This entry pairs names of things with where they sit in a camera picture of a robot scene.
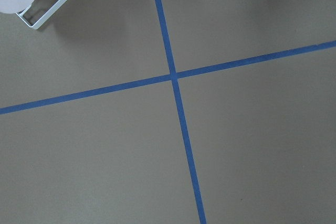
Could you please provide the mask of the blue tape line lengthwise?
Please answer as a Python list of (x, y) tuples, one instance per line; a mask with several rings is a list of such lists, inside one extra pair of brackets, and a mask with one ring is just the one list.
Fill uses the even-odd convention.
[(198, 218), (200, 223), (207, 223), (162, 0), (155, 0), (155, 5), (158, 13), (166, 59), (169, 67), (169, 75), (173, 88), (174, 99), (178, 113), (186, 159), (188, 163), (188, 170), (191, 177)]

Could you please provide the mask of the blue tape line crosswise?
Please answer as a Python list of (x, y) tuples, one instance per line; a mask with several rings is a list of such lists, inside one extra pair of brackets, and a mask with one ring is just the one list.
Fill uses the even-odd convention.
[[(201, 75), (205, 73), (251, 65), (255, 63), (264, 62), (264, 61), (275, 60), (275, 59), (280, 59), (280, 58), (290, 57), (290, 56), (295, 56), (295, 55), (300, 55), (300, 54), (306, 54), (306, 53), (319, 51), (319, 50), (326, 50), (326, 49), (334, 48), (334, 47), (335, 47), (335, 41), (329, 41), (329, 42), (324, 42), (321, 44), (305, 46), (305, 47), (300, 47), (300, 48), (295, 48), (295, 49), (290, 49), (290, 50), (285, 50), (285, 51), (280, 51), (280, 52), (273, 52), (270, 54), (250, 57), (246, 59), (239, 59), (235, 61), (219, 63), (216, 65), (185, 70), (185, 71), (177, 72), (175, 75), (178, 79), (187, 78), (187, 77)], [(37, 100), (37, 101), (32, 101), (32, 102), (27, 102), (27, 103), (22, 103), (22, 104), (17, 104), (17, 105), (11, 105), (11, 106), (1, 108), (1, 114), (9, 114), (9, 113), (19, 112), (23, 110), (34, 109), (34, 108), (38, 108), (42, 106), (49, 106), (53, 104), (64, 103), (64, 102), (84, 99), (88, 97), (94, 97), (97, 95), (113, 93), (117, 91), (133, 89), (133, 88), (142, 87), (142, 86), (148, 86), (151, 84), (167, 82), (170, 80), (172, 80), (171, 76), (169, 74), (165, 74), (162, 76), (156, 76), (156, 77), (151, 77), (147, 79), (116, 84), (116, 85), (112, 85), (108, 87), (97, 88), (93, 90), (87, 90), (87, 91), (77, 92), (77, 93), (72, 93), (72, 94), (67, 94), (67, 95), (61, 95), (58, 97), (42, 99), (42, 100)]]

